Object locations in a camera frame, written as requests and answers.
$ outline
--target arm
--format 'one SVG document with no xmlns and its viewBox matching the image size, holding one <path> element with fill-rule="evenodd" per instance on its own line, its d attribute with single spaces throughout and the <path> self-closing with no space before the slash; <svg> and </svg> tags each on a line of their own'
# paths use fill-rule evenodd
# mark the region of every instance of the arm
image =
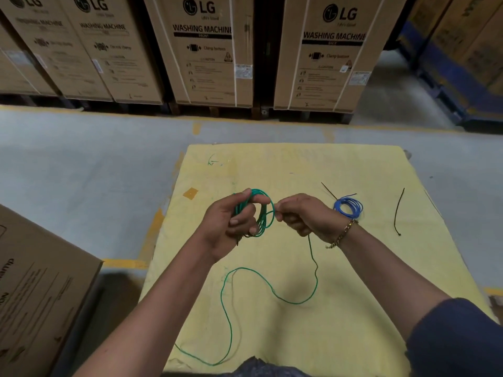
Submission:
<svg viewBox="0 0 503 377">
<path fill-rule="evenodd" d="M 159 376 L 211 266 L 227 255 L 236 238 L 255 234 L 255 206 L 232 217 L 251 190 L 212 204 L 196 232 L 152 286 L 145 298 L 79 368 L 76 377 Z M 250 202 L 268 204 L 265 196 Z"/>
<path fill-rule="evenodd" d="M 336 240 L 349 221 L 317 198 L 303 194 L 281 200 L 276 210 L 277 220 L 300 235 L 314 232 L 328 243 Z M 350 228 L 339 246 L 404 340 L 432 308 L 449 299 L 359 225 Z"/>
</svg>

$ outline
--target person's left hand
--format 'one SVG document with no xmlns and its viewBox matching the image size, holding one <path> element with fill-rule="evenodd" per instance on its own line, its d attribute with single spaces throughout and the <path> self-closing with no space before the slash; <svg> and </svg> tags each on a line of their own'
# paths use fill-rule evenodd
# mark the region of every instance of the person's left hand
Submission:
<svg viewBox="0 0 503 377">
<path fill-rule="evenodd" d="M 267 196 L 253 196 L 241 213 L 232 217 L 236 205 L 248 200 L 251 191 L 248 188 L 212 203 L 194 233 L 209 246 L 215 262 L 230 253 L 243 235 L 257 233 L 259 228 L 254 217 L 256 208 L 253 204 L 271 203 Z"/>
</svg>

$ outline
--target hand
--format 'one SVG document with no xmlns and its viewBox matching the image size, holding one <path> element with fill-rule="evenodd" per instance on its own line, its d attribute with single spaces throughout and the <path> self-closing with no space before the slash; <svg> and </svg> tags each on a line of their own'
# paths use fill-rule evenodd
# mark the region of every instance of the hand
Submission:
<svg viewBox="0 0 503 377">
<path fill-rule="evenodd" d="M 230 253 L 243 235 L 257 233 L 259 227 L 254 217 L 256 208 L 253 204 L 268 204 L 271 203 L 271 200 L 262 195 L 256 195 L 250 199 L 251 191 L 248 188 L 241 193 L 224 197 L 212 203 L 194 233 L 209 245 L 215 262 Z M 238 215 L 232 217 L 236 205 L 248 199 L 249 203 L 246 207 Z"/>
<path fill-rule="evenodd" d="M 279 222 L 284 221 L 302 237 L 312 232 L 328 243 L 333 243 L 349 222 L 346 216 L 304 193 L 286 197 L 274 207 Z"/>
</svg>

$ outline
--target loose green wire strand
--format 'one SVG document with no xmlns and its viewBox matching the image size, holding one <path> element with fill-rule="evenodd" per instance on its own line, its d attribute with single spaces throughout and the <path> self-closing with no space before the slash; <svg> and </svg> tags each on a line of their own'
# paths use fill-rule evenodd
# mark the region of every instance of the loose green wire strand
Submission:
<svg viewBox="0 0 503 377">
<path fill-rule="evenodd" d="M 252 191 L 252 192 L 251 192 L 251 196 L 250 196 L 250 198 L 251 198 L 252 196 L 254 196 L 254 195 L 258 195 L 258 194 L 261 194 L 261 195 L 264 195 L 264 196 L 267 196 L 267 197 L 268 197 L 268 195 L 267 195 L 264 191 L 262 191 L 262 190 L 260 190 L 260 189 L 252 189 L 251 191 Z M 239 212 L 240 212 L 240 211 L 241 211 L 241 210 L 242 210 L 242 209 L 246 206 L 246 204 L 247 204 L 247 203 L 248 203 L 248 201 L 243 202 L 243 203 L 239 204 L 238 206 L 236 206 L 236 214 L 238 214 L 238 213 L 239 213 Z M 272 211 L 267 212 L 267 213 L 265 213 L 265 211 L 266 211 L 265 206 L 264 206 L 264 205 L 262 205 L 262 209 L 261 209 L 261 212 L 260 212 L 260 215 L 259 215 L 259 221 L 260 221 L 261 223 L 259 223 L 259 221 L 257 221 L 257 223 L 259 223 L 259 229 L 260 229 L 260 230 L 257 232 L 257 234 L 255 235 L 255 237 L 259 237 L 259 236 L 261 236 L 261 235 L 264 233 L 265 229 L 266 229 L 266 228 L 269 228 L 269 227 L 272 225 L 272 223 L 273 223 L 274 216 L 273 216 L 273 219 L 271 220 L 271 222 L 270 222 L 268 225 L 266 225 L 266 216 L 267 216 L 267 214 L 269 214 L 269 213 L 274 213 L 274 205 L 273 205 L 273 210 L 272 210 Z M 308 242 L 309 242 L 309 251 L 310 251 L 310 253 L 311 253 L 311 259 L 313 260 L 314 264 L 316 265 L 316 269 L 314 270 L 314 278 L 316 279 L 316 285 L 314 286 L 314 289 L 313 289 L 313 291 L 311 292 L 311 295 L 309 295 L 309 297 L 308 297 L 308 298 L 304 299 L 304 300 L 303 300 L 303 301 L 301 301 L 301 302 L 290 302 L 290 301 L 288 301 L 288 300 L 286 300 L 286 299 L 284 299 L 284 298 L 280 297 L 280 296 L 276 293 L 276 291 L 274 290 L 274 287 L 273 287 L 273 286 L 272 286 L 272 285 L 268 282 L 268 280 L 267 280 L 267 279 L 266 279 L 266 278 L 265 278 L 265 277 L 264 277 L 264 276 L 263 276 L 260 272 L 255 271 L 255 270 L 253 270 L 252 268 L 248 268 L 248 267 L 237 267 L 237 268 L 235 268 L 234 270 L 231 270 L 231 271 L 229 271 L 229 272 L 227 273 L 227 275 L 225 276 L 225 279 L 223 280 L 223 286 L 222 286 L 222 289 L 220 290 L 220 304 L 222 304 L 223 312 L 224 312 L 224 314 L 225 314 L 225 317 L 227 318 L 227 323 L 229 323 L 229 331 L 230 331 L 229 348 L 227 349 L 227 353 L 225 354 L 225 356 L 223 356 L 223 357 L 222 357 L 222 359 L 221 359 L 220 361 L 217 361 L 216 363 L 210 363 L 210 362 L 208 362 L 208 361 L 204 361 L 203 359 L 199 358 L 199 357 L 198 357 L 198 356 L 196 356 L 196 355 L 193 355 L 193 354 L 188 353 L 187 351 L 185 351 L 185 350 L 181 349 L 181 348 L 180 348 L 177 344 L 175 344 L 174 346 L 175 346 L 175 347 L 176 347 L 176 348 L 177 348 L 177 349 L 178 349 L 181 353 L 183 353 L 184 355 L 189 356 L 189 357 L 192 357 L 192 358 L 194 358 L 194 359 L 196 359 L 196 360 L 198 360 L 198 361 L 202 362 L 203 364 L 205 364 L 205 365 L 207 365 L 207 366 L 209 366 L 209 367 L 216 367 L 217 365 L 221 365 L 221 364 L 223 364 L 223 362 L 225 361 L 225 359 L 227 358 L 227 356 L 228 356 L 228 355 L 229 355 L 229 353 L 230 353 L 230 349 L 232 348 L 232 324 L 231 324 L 231 322 L 230 322 L 230 318 L 229 318 L 229 315 L 228 315 L 228 313 L 227 313 L 227 310 L 225 309 L 225 305 L 223 304 L 223 291 L 224 291 L 224 289 L 225 289 L 225 284 L 227 283 L 227 279 L 229 278 L 229 275 L 230 275 L 230 274 L 233 274 L 234 272 L 236 272 L 236 271 L 238 271 L 238 270 L 247 270 L 247 271 L 251 271 L 251 272 L 254 272 L 255 274 L 257 274 L 258 276 L 260 276 L 260 278 L 262 278 L 262 280 L 263 280 L 264 282 L 266 282 L 266 283 L 267 283 L 267 285 L 268 285 L 268 286 L 269 286 L 269 288 L 271 289 L 271 292 L 273 293 L 273 295 L 274 295 L 276 298 L 278 298 L 278 299 L 280 299 L 280 300 L 284 301 L 285 303 L 288 303 L 288 304 L 293 304 L 293 305 L 298 306 L 298 305 L 300 305 L 300 304 L 304 304 L 304 303 L 306 303 L 308 300 L 310 300 L 310 299 L 313 297 L 313 295 L 314 295 L 314 293 L 316 292 L 316 290 L 318 289 L 318 275 L 317 275 L 317 272 L 318 272 L 318 267 L 319 267 L 319 266 L 318 266 L 318 263 L 316 262 L 316 260 L 314 259 L 314 256 L 313 256 L 313 249 L 312 249 L 312 246 L 311 246 L 311 238 L 310 238 L 310 236 L 309 236 L 309 235 L 307 236 L 307 240 L 308 240 Z"/>
</svg>

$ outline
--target warehouse floor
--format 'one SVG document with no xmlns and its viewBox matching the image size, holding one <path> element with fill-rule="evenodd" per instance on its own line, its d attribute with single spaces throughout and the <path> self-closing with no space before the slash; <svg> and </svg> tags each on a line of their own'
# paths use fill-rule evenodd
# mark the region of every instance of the warehouse floor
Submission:
<svg viewBox="0 0 503 377">
<path fill-rule="evenodd" d="M 381 56 L 349 126 L 3 107 L 0 132 L 0 203 L 106 260 L 98 310 L 106 329 L 95 321 L 89 349 L 135 304 L 151 256 L 145 244 L 194 143 L 401 146 L 475 281 L 503 289 L 503 137 L 455 127 L 395 52 Z M 129 304 L 114 304 L 119 295 Z"/>
</svg>

